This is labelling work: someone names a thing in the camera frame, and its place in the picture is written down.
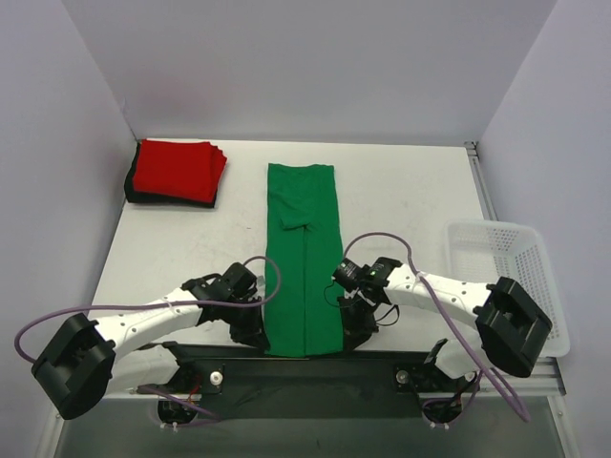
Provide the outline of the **green t shirt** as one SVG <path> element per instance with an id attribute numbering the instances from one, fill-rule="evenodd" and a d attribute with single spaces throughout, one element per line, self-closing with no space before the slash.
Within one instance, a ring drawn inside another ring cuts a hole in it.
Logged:
<path id="1" fill-rule="evenodd" d="M 331 274 L 343 243 L 334 168 L 330 165 L 267 168 L 266 291 L 280 290 L 263 307 L 264 330 L 273 356 L 302 358 L 343 349 L 340 311 L 327 303 L 341 293 Z"/>

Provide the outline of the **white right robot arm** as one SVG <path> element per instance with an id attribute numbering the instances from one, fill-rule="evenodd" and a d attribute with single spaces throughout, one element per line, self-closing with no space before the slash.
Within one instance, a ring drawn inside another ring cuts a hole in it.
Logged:
<path id="1" fill-rule="evenodd" d="M 435 344 L 422 368 L 424 381 L 434 389 L 485 367 L 530 377 L 553 328 L 526 290 L 507 277 L 495 283 L 458 281 L 381 257 L 371 266 L 343 259 L 332 279 L 348 293 L 349 308 L 382 303 L 418 308 L 477 332 Z"/>

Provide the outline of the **white plastic basket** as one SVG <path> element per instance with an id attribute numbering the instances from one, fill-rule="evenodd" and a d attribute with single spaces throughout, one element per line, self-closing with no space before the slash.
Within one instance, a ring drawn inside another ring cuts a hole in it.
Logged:
<path id="1" fill-rule="evenodd" d="M 449 275 L 460 281 L 498 285 L 524 308 L 548 318 L 551 330 L 542 357 L 562 358 L 570 338 L 545 244 L 533 228 L 484 219 L 452 219 L 445 225 Z"/>

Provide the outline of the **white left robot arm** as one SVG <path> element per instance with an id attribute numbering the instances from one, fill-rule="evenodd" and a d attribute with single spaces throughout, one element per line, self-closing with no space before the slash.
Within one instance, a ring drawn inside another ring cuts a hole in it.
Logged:
<path id="1" fill-rule="evenodd" d="M 33 362 L 32 375 L 65 420 L 87 413 L 109 393 L 140 385 L 180 393 L 194 371 L 157 341 L 214 321 L 228 324 L 237 344 L 270 347 L 257 278 L 244 264 L 190 279 L 160 300 L 111 316 L 72 315 Z"/>

